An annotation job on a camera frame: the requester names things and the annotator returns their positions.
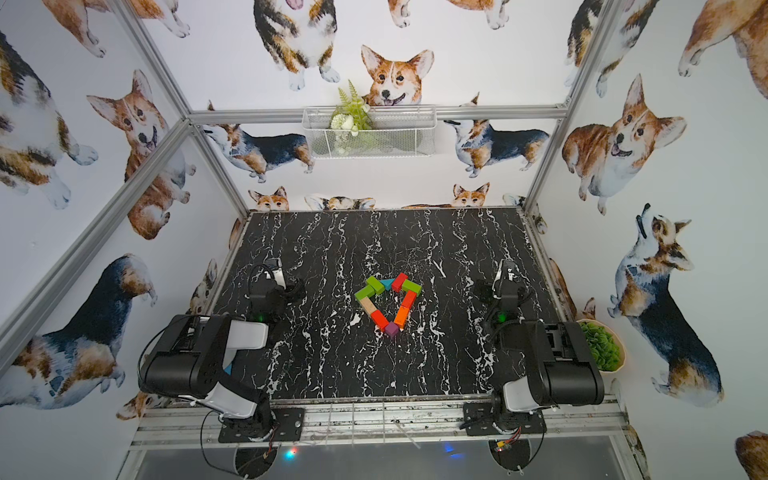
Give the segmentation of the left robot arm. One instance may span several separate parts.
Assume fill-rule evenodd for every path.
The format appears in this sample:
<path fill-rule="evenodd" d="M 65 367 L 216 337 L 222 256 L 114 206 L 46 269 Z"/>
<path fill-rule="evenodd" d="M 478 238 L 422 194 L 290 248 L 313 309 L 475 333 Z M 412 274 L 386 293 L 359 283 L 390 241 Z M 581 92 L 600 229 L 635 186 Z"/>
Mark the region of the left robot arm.
<path fill-rule="evenodd" d="M 139 364 L 140 389 L 202 404 L 223 420 L 270 427 L 268 395 L 236 379 L 229 367 L 238 352 L 267 347 L 270 329 L 304 294 L 301 280 L 285 278 L 280 259 L 255 264 L 247 278 L 246 314 L 175 316 Z"/>

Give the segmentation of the natural wood block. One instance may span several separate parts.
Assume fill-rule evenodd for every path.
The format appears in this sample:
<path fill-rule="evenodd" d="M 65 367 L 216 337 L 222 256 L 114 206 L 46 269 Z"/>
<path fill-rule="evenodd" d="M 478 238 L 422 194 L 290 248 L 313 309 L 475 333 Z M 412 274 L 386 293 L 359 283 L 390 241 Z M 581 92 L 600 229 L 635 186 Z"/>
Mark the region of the natural wood block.
<path fill-rule="evenodd" d="M 358 300 L 359 304 L 369 317 L 373 317 L 373 314 L 377 311 L 377 307 L 368 297 L 363 297 Z"/>

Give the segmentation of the green block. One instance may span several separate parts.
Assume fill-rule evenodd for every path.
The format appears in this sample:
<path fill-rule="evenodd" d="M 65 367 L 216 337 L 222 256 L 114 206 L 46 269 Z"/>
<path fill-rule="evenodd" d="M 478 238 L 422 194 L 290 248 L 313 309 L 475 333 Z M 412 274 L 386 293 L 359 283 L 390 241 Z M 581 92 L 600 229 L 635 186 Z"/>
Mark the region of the green block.
<path fill-rule="evenodd" d="M 366 283 L 374 290 L 376 295 L 381 295 L 386 291 L 385 285 L 374 276 L 368 277 Z"/>
<path fill-rule="evenodd" d="M 355 298 L 358 301 L 362 301 L 363 299 L 370 299 L 372 296 L 376 294 L 376 291 L 373 287 L 370 285 L 362 288 L 361 290 L 357 291 L 355 293 Z"/>
<path fill-rule="evenodd" d="M 405 280 L 402 284 L 402 289 L 406 292 L 413 293 L 418 297 L 422 292 L 422 286 L 412 282 L 411 280 Z"/>

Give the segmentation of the red block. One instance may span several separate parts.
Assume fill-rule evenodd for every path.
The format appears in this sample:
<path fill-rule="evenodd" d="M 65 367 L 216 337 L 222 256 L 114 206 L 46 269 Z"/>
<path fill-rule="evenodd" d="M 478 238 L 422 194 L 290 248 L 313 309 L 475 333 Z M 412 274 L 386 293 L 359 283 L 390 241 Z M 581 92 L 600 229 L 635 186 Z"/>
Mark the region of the red block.
<path fill-rule="evenodd" d="M 413 306 L 414 301 L 418 297 L 417 293 L 414 291 L 407 291 L 406 295 L 401 303 L 401 307 L 406 310 L 410 310 Z"/>
<path fill-rule="evenodd" d="M 405 273 L 400 273 L 391 284 L 391 289 L 394 292 L 400 292 L 403 288 L 403 284 L 408 279 Z"/>
<path fill-rule="evenodd" d="M 385 331 L 390 324 L 389 320 L 379 310 L 374 310 L 369 316 L 381 331 Z"/>

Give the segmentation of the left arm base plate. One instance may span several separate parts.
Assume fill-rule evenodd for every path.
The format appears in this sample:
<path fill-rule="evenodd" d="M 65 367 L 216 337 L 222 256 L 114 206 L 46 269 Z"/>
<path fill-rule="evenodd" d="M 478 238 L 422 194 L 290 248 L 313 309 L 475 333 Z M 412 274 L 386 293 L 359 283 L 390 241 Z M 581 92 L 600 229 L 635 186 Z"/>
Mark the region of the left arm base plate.
<path fill-rule="evenodd" d="M 296 442 L 301 438 L 305 413 L 304 408 L 277 408 L 266 415 L 255 412 L 248 419 L 224 418 L 218 441 L 222 444 Z"/>

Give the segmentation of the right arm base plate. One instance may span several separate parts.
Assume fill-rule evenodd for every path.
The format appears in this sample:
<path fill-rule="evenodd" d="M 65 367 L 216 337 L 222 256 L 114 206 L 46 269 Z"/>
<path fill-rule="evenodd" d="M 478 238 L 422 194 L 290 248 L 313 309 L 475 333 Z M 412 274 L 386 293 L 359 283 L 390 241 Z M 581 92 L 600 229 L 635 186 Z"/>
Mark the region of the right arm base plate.
<path fill-rule="evenodd" d="M 547 432 L 547 426 L 540 411 L 511 412 L 503 405 L 491 402 L 470 402 L 463 405 L 462 412 L 463 419 L 459 429 L 468 436 L 511 436 L 516 431 L 522 434 Z"/>

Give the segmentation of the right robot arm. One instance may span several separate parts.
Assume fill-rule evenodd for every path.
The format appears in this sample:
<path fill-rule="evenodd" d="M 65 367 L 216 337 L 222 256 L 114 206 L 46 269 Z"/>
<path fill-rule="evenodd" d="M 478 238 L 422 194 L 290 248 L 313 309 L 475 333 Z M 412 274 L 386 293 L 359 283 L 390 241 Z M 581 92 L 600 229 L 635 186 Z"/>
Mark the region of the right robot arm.
<path fill-rule="evenodd" d="M 524 318 L 522 307 L 533 291 L 511 259 L 499 263 L 489 287 L 487 341 L 497 354 L 517 355 L 523 363 L 522 372 L 494 388 L 494 413 L 601 404 L 604 382 L 579 324 Z"/>

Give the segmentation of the orange block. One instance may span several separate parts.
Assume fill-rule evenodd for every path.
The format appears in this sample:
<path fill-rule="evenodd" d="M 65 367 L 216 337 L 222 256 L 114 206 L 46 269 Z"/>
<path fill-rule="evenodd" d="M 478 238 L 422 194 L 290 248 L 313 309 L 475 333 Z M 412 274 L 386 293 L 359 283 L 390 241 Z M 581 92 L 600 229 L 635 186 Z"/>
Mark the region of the orange block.
<path fill-rule="evenodd" d="M 394 323 L 398 326 L 400 330 L 403 330 L 405 328 L 405 324 L 407 322 L 407 319 L 410 315 L 410 309 L 406 307 L 400 307 L 396 316 Z"/>

